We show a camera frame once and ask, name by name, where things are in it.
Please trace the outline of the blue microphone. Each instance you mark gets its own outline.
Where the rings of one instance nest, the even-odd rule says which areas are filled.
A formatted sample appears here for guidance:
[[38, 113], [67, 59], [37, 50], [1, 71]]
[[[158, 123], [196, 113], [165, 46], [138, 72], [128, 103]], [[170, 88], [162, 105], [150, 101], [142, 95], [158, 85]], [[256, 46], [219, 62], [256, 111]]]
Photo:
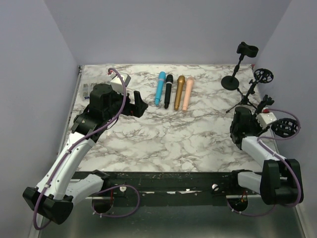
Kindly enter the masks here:
[[165, 80], [166, 80], [166, 73], [164, 71], [161, 71], [158, 75], [158, 84], [157, 84], [156, 95], [155, 95], [156, 106], [158, 106], [161, 101], [161, 95], [162, 95]]

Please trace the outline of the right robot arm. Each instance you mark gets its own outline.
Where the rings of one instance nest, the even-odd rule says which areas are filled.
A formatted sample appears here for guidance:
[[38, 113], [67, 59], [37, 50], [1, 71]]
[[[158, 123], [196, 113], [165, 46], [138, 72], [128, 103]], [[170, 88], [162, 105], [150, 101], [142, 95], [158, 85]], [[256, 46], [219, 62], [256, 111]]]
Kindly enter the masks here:
[[301, 125], [295, 115], [277, 119], [275, 109], [259, 107], [255, 112], [236, 107], [230, 125], [230, 138], [241, 151], [251, 156], [262, 168], [261, 174], [240, 171], [228, 181], [228, 189], [239, 194], [246, 188], [259, 194], [267, 205], [293, 207], [304, 199], [300, 164], [288, 159], [264, 143], [264, 133], [269, 129], [277, 140], [295, 137]]

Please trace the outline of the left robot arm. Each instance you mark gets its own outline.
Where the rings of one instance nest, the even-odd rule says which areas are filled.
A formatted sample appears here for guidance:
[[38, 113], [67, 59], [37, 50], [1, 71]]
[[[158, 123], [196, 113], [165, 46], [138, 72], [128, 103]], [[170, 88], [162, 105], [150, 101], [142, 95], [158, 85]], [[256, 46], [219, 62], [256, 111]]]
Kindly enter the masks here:
[[98, 170], [76, 184], [69, 183], [82, 159], [110, 124], [116, 123], [120, 115], [140, 118], [144, 114], [148, 104], [139, 91], [133, 94], [134, 103], [131, 103], [127, 92], [118, 93], [104, 83], [93, 87], [89, 103], [75, 117], [66, 145], [55, 163], [35, 187], [27, 187], [23, 192], [24, 200], [33, 210], [36, 229], [40, 229], [37, 215], [60, 225], [78, 202], [93, 194], [104, 196], [112, 190], [110, 176]]

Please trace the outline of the beige microphone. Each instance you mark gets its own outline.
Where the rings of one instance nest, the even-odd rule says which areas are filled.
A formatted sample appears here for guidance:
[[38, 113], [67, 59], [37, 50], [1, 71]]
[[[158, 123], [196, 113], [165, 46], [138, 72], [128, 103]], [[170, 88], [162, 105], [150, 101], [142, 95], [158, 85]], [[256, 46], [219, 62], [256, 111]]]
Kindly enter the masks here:
[[193, 85], [194, 85], [194, 78], [189, 77], [186, 81], [186, 90], [185, 90], [184, 102], [182, 106], [183, 112], [186, 112], [188, 110], [189, 100], [190, 100]]

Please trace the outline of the black round-base clip stand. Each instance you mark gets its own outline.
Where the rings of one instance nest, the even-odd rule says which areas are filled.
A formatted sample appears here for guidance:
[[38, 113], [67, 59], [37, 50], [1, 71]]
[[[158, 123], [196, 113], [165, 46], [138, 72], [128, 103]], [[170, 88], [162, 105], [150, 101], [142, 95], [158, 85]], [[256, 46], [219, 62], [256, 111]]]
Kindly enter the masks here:
[[237, 48], [236, 53], [240, 55], [238, 63], [235, 65], [232, 75], [225, 76], [221, 80], [221, 85], [224, 89], [234, 91], [239, 87], [239, 80], [235, 77], [236, 73], [240, 69], [240, 64], [245, 56], [249, 58], [255, 58], [259, 52], [259, 48], [256, 46], [248, 45], [245, 42], [241, 42]]

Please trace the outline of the black stand holding beige microphone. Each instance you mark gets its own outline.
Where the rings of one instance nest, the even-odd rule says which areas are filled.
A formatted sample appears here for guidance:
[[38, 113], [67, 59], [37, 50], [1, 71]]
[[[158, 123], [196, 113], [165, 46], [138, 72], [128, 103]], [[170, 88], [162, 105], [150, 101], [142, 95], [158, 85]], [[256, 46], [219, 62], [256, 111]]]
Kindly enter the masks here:
[[261, 102], [259, 103], [259, 105], [257, 106], [256, 110], [255, 110], [255, 115], [258, 115], [259, 113], [261, 113], [263, 111], [263, 109], [266, 106], [271, 106], [274, 103], [274, 100], [272, 99], [272, 97], [269, 97], [267, 94], [263, 97], [263, 99], [261, 100]]

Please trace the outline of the black tripod shock-mount stand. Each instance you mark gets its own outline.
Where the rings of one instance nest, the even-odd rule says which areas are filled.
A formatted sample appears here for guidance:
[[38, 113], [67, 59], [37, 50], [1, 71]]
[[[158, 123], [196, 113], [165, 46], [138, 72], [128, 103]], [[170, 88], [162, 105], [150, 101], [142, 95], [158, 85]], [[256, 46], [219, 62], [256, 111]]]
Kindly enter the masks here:
[[250, 88], [248, 89], [247, 93], [244, 95], [240, 89], [237, 87], [237, 91], [241, 94], [241, 100], [238, 102], [236, 105], [228, 109], [225, 113], [229, 113], [233, 108], [239, 105], [247, 105], [247, 106], [252, 106], [253, 108], [256, 109], [256, 106], [251, 103], [249, 100], [250, 95], [255, 94], [255, 87], [257, 86], [258, 83], [263, 83], [267, 84], [272, 82], [274, 79], [273, 73], [265, 68], [259, 68], [254, 72], [254, 80], [251, 79], [249, 84], [251, 85]]

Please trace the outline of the black microphone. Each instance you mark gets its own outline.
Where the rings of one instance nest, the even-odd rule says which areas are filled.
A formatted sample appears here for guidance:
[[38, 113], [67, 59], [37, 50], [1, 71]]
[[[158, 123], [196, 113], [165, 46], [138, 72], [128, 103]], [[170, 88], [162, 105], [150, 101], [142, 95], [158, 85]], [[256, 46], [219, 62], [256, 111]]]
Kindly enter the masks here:
[[173, 85], [173, 75], [168, 74], [166, 77], [165, 97], [164, 97], [164, 108], [165, 109], [168, 109], [169, 104], [170, 104], [172, 85]]

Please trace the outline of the gold microphone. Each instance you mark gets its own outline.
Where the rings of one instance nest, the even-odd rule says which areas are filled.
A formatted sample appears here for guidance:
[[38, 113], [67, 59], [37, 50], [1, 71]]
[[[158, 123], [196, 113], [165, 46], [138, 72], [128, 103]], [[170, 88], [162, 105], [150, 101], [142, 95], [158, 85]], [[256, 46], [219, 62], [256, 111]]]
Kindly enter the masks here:
[[185, 76], [181, 75], [177, 79], [177, 89], [176, 89], [176, 95], [174, 100], [175, 111], [179, 109], [184, 84], [185, 84]]

